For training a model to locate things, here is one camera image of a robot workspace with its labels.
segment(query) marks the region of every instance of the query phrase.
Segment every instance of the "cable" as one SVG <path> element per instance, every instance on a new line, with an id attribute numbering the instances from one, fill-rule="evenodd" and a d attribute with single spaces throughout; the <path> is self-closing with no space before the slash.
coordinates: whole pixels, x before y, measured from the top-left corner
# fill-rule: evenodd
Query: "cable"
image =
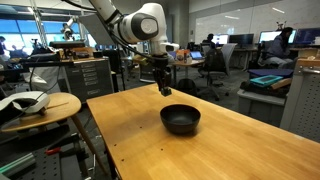
<path id="1" fill-rule="evenodd" d="M 137 50 L 135 50 L 134 48 L 128 46 L 126 43 L 122 42 L 122 39 L 119 38 L 118 36 L 116 36 L 115 34 L 110 34 L 110 37 L 113 39 L 113 41 L 119 43 L 121 46 L 123 46 L 125 49 L 132 51 L 136 54 L 139 54 L 142 57 L 148 58 L 148 59 L 152 59 L 152 60 L 167 60 L 167 58 L 159 58 L 159 57 L 151 57 L 151 56 L 147 56 Z"/>
<path id="2" fill-rule="evenodd" d="M 86 127 L 88 126 L 88 124 L 89 124 L 89 122 L 90 122 L 90 120 L 91 120 L 92 118 L 93 118 L 93 117 L 92 117 L 92 114 L 90 114 L 90 115 L 88 116 L 87 122 L 83 125 L 83 128 L 84 128 L 84 129 L 86 129 Z"/>
<path id="3" fill-rule="evenodd" d="M 60 74 L 60 68 L 61 68 L 61 67 L 59 66 L 56 82 L 55 82 L 48 90 L 46 90 L 45 92 L 41 93 L 35 100 L 38 100 L 43 94 L 47 93 L 48 91 L 50 91 L 51 89 L 53 89 L 56 84 L 58 84 L 59 74 Z M 12 120 L 14 120 L 14 119 L 17 119 L 17 118 L 19 118 L 20 116 L 22 116 L 22 115 L 31 107 L 31 105 L 32 105 L 32 104 L 30 104 L 27 108 L 25 108 L 20 114 L 18 114 L 17 116 L 11 118 L 10 120 L 8 120 L 6 123 L 8 123 L 8 122 L 10 122 L 10 121 L 12 121 Z"/>
<path id="4" fill-rule="evenodd" d="M 59 5 L 59 4 L 61 4 L 61 3 L 63 3 L 63 1 L 61 1 L 61 2 L 57 3 L 56 5 L 54 5 L 54 6 L 50 7 L 50 9 L 52 9 L 52 8 L 54 8 L 54 7 L 56 7 L 56 6 L 58 6 L 58 5 Z"/>
<path id="5" fill-rule="evenodd" d="M 75 7 L 81 8 L 81 9 L 86 9 L 86 10 L 89 10 L 89 11 L 96 11 L 94 8 L 89 8 L 89 7 L 81 6 L 81 5 L 79 5 L 79 4 L 76 4 L 76 3 L 74 3 L 74 2 L 71 2 L 71 1 L 69 1 L 69 0 L 61 0 L 61 1 L 65 1 L 65 2 L 68 3 L 68 4 L 71 4 L 71 5 L 75 6 Z"/>
<path id="6" fill-rule="evenodd" d="M 32 91 L 32 84 L 31 84 L 31 81 L 32 81 L 32 76 L 33 76 L 33 73 L 34 73 L 34 70 L 36 68 L 34 67 L 31 71 L 31 74 L 30 74 L 30 79 L 29 79 L 29 88 L 30 88 L 30 91 Z"/>

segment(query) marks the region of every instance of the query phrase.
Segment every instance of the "black cable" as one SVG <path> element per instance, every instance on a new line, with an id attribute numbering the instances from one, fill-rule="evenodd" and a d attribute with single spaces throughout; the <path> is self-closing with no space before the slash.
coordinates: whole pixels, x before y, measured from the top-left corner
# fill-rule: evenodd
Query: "black cable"
<path id="1" fill-rule="evenodd" d="M 132 48 L 132 47 L 130 47 L 130 46 L 127 46 L 126 43 L 121 42 L 122 40 L 121 40 L 118 36 L 116 36 L 116 35 L 114 35 L 114 34 L 111 34 L 110 37 L 111 37 L 112 39 L 115 39 L 114 41 L 116 41 L 117 43 L 119 43 L 119 44 L 120 44 L 121 46 L 123 46 L 124 48 L 126 48 L 126 49 L 128 49 L 129 51 L 132 51 L 132 52 L 134 52 L 134 53 L 136 53 L 136 54 L 139 54 L 139 55 L 142 56 L 142 57 L 145 57 L 145 58 L 147 58 L 147 59 L 152 59 L 152 60 L 167 60 L 167 58 L 159 58 L 159 57 L 147 56 L 147 55 L 145 55 L 145 54 L 143 54 L 143 53 L 135 50 L 134 48 Z"/>
<path id="2" fill-rule="evenodd" d="M 125 81 L 124 81 L 124 74 L 123 74 L 123 69 L 122 69 L 122 65 L 121 65 L 121 56 L 120 56 L 120 51 L 119 51 L 119 48 L 118 48 L 118 42 L 114 39 L 113 36 L 111 36 L 111 34 L 109 33 L 112 41 L 114 42 L 115 46 L 117 47 L 117 54 L 118 54 L 118 59 L 120 60 L 120 73 L 121 73 L 121 79 L 122 79 L 122 88 L 123 90 L 125 91 L 126 90 L 126 84 L 125 84 Z"/>
<path id="3" fill-rule="evenodd" d="M 84 128 L 84 129 L 86 129 L 86 127 L 89 125 L 89 122 L 90 122 L 90 120 L 91 120 L 92 118 L 93 118 L 93 117 L 92 117 L 92 114 L 90 114 L 90 115 L 88 116 L 87 122 L 83 125 L 83 128 Z"/>
<path id="4" fill-rule="evenodd" d="M 30 74 L 30 79 L 29 79 L 29 88 L 30 88 L 30 91 L 32 91 L 32 84 L 31 84 L 31 81 L 32 81 L 32 76 L 33 76 L 33 73 L 34 73 L 34 70 L 36 68 L 34 67 L 31 71 L 31 74 Z"/>
<path id="5" fill-rule="evenodd" d="M 94 8 L 89 8 L 89 7 L 81 6 L 81 5 L 79 5 L 79 4 L 76 4 L 76 3 L 74 3 L 74 2 L 71 2 L 71 1 L 69 1 L 69 0 L 61 0 L 61 1 L 64 1 L 64 2 L 66 2 L 66 3 L 68 3 L 68 4 L 71 4 L 71 5 L 75 6 L 75 7 L 81 8 L 81 9 L 86 9 L 86 10 L 89 10 L 89 11 L 96 11 L 96 9 L 94 9 Z"/>
<path id="6" fill-rule="evenodd" d="M 48 90 L 46 90 L 46 91 L 44 91 L 43 93 L 41 93 L 35 100 L 38 100 L 43 94 L 47 93 L 48 91 L 50 91 L 51 89 L 53 89 L 53 87 L 54 87 L 56 84 L 58 84 L 59 74 L 60 74 L 60 68 L 61 68 L 61 67 L 59 67 L 59 69 L 58 69 L 58 74 L 57 74 L 57 80 L 56 80 L 56 82 L 55 82 Z M 14 119 L 16 119 L 16 118 L 19 118 L 20 116 L 22 116 L 31 106 L 32 106 L 32 104 L 30 103 L 30 105 L 29 105 L 27 108 L 25 108 L 25 109 L 24 109 L 20 114 L 18 114 L 17 116 L 11 118 L 9 121 L 7 121 L 7 123 L 10 122 L 10 121 L 12 121 L 12 120 L 14 120 Z"/>

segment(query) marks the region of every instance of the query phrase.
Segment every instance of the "drawer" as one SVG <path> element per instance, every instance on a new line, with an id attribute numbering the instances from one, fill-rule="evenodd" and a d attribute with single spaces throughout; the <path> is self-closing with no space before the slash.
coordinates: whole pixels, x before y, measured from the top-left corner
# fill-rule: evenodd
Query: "drawer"
<path id="1" fill-rule="evenodd" d="M 96 67 L 96 64 L 93 63 L 93 62 L 90 62 L 90 63 L 81 63 L 80 67 L 82 69 L 84 68 L 95 68 Z"/>
<path id="2" fill-rule="evenodd" d="M 92 77 L 86 77 L 86 78 L 83 78 L 84 82 L 87 82 L 87 81 L 96 81 L 98 80 L 98 77 L 97 76 L 92 76 Z"/>
<path id="3" fill-rule="evenodd" d="M 81 71 L 81 68 L 66 67 L 66 74 L 67 74 L 67 76 L 81 76 L 82 75 L 82 71 Z"/>
<path id="4" fill-rule="evenodd" d="M 88 77 L 96 77 L 98 75 L 97 72 L 88 72 L 88 73 L 83 73 L 83 77 L 84 78 L 88 78 Z"/>
<path id="5" fill-rule="evenodd" d="M 99 80 L 94 80 L 94 81 L 86 81 L 84 82 L 85 86 L 93 86 L 93 85 L 98 85 L 99 84 Z"/>
<path id="6" fill-rule="evenodd" d="M 104 87 L 95 87 L 89 90 L 86 88 L 77 88 L 72 91 L 72 94 L 77 96 L 82 103 L 86 102 L 87 99 L 107 95 L 110 93 L 112 92 L 109 92 L 109 90 Z"/>
<path id="7" fill-rule="evenodd" d="M 97 69 L 95 67 L 93 68 L 83 68 L 81 69 L 82 73 L 90 73 L 90 72 L 96 72 Z"/>

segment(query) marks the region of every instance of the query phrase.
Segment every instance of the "wooden table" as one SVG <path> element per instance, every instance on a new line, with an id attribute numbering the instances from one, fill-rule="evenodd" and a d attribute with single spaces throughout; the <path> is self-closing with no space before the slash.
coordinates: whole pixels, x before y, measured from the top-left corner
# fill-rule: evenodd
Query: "wooden table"
<path id="1" fill-rule="evenodd" d="M 320 144 L 155 84 L 87 101 L 126 179 L 320 179 Z M 160 120 L 171 104 L 196 107 L 194 135 L 177 136 Z"/>
<path id="2" fill-rule="evenodd" d="M 298 57 L 316 56 L 319 48 L 290 48 L 291 51 L 298 51 Z"/>
<path id="3" fill-rule="evenodd" d="M 47 124 L 59 122 L 70 117 L 76 125 L 81 136 L 85 140 L 86 144 L 88 145 L 89 149 L 91 150 L 92 154 L 95 154 L 95 157 L 101 169 L 105 174 L 107 174 L 106 168 L 102 164 L 102 161 L 98 156 L 95 147 L 93 146 L 88 134 L 83 128 L 81 121 L 77 117 L 77 112 L 81 108 L 80 100 L 76 96 L 69 93 L 54 93 L 50 94 L 49 97 L 50 103 L 44 116 L 37 115 L 32 116 L 32 118 L 25 118 L 23 120 L 20 120 L 20 124 L 14 124 L 11 126 L 9 125 L 8 127 L 1 129 L 1 132 L 21 131 L 30 128 L 36 128 Z"/>
<path id="4" fill-rule="evenodd" d="M 185 78 L 188 78 L 188 68 L 191 66 L 203 64 L 204 60 L 192 60 L 191 63 L 184 63 L 183 61 L 176 61 L 172 64 L 173 67 L 173 83 L 177 85 L 177 66 L 185 67 Z"/>

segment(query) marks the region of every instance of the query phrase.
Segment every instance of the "person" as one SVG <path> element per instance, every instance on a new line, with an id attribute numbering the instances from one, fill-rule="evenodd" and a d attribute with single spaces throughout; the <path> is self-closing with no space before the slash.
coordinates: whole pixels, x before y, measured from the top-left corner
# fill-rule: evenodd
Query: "person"
<path id="1" fill-rule="evenodd" d="M 292 31 L 292 27 L 286 27 L 274 38 L 263 64 L 277 64 L 279 69 L 294 69 L 296 60 L 288 58 L 290 54 L 288 41 Z"/>
<path id="2" fill-rule="evenodd" d="M 23 51 L 24 46 L 21 49 L 17 49 L 15 45 L 12 45 L 13 50 L 9 50 L 10 52 L 10 58 L 25 58 L 28 57 L 28 54 L 26 54 Z"/>
<path id="3" fill-rule="evenodd" d="M 208 34 L 207 39 L 204 39 L 202 41 L 202 43 L 208 43 L 208 44 L 210 44 L 210 47 L 214 49 L 214 48 L 216 48 L 216 44 L 214 42 L 212 42 L 212 39 L 213 39 L 213 34 L 210 33 L 210 34 Z"/>
<path id="4" fill-rule="evenodd" d="M 7 63 L 5 62 L 6 55 L 4 54 L 4 50 L 7 50 L 4 41 L 6 38 L 0 36 L 0 64 L 3 66 L 4 69 L 7 69 Z"/>

